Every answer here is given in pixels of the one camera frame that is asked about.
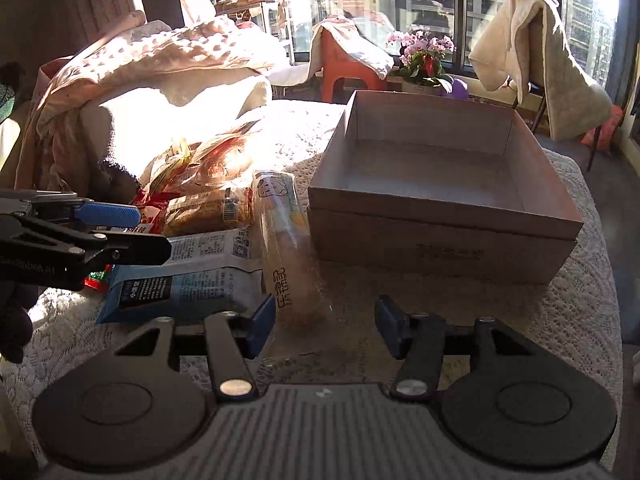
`purple balloon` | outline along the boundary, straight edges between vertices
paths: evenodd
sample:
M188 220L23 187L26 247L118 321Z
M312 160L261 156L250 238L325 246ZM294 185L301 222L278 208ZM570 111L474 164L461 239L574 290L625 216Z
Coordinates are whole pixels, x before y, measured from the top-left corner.
M468 87L462 79L454 78L451 86L453 87L453 90L451 91L450 96L454 99L467 99L469 97Z

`table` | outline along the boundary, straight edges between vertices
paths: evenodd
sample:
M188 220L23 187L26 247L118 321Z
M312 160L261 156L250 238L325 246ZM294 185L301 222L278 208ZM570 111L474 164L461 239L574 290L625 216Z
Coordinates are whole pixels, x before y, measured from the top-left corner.
M273 139L272 166L296 175L303 206L306 188L343 110L341 105L278 100L247 113L262 119L262 134ZM472 324L493 316L565 359L602 384L620 412L622 343L620 317L600 218L577 164L545 152L567 185L584 227L577 246L549 286L505 285L467 278L401 274L384 269L323 262L325 289L339 318L339 330L326 349L288 358L267 358L255 371L258 385L270 381L380 381L388 383L399 363L386 353L373 323L378 293L390 294L409 312L440 314L449 323ZM35 397L53 380L119 341L127 328L94 325L100 295L49 289L39 301L46 322L27 346L23 365L2 363L10 402L40 464L46 460L33 434L30 411ZM181 359L181 372L209 387L203 358ZM441 386L465 373L468 362L447 358ZM612 467L614 434L602 463Z

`chair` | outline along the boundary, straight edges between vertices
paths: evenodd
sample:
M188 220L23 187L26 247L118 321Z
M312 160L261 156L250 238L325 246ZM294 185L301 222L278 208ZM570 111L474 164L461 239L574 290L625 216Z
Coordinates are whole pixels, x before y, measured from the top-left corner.
M322 31L322 101L331 103L338 79L361 79L367 90L384 90L385 81L372 69L354 60L336 43L327 30Z
M529 23L529 81L533 83L542 92L542 100L536 113L536 118L533 121L531 131L536 132L540 121L546 111L546 95L545 95L545 66L542 59L542 10L540 10L536 17ZM518 107L518 97L516 96L513 102L512 108L515 110ZM589 163L587 164L587 171L591 170L593 163L593 157L595 156L596 149L598 147L598 139L600 138L600 129L602 126L598 126L593 137L593 144L591 145L591 155L589 157Z

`open cardboard box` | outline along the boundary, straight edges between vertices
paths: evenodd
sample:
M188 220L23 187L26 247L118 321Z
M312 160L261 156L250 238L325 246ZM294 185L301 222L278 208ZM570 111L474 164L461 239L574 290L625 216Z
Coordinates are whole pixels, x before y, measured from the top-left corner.
M357 91L309 185L321 258L548 283L582 218L510 108Z

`blue gripper pad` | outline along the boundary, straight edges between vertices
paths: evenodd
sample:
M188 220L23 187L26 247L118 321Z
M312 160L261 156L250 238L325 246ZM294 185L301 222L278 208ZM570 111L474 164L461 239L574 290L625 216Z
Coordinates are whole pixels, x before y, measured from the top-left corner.
M122 228L136 227L142 219L135 206L100 202L88 202L76 208L74 218L87 225Z

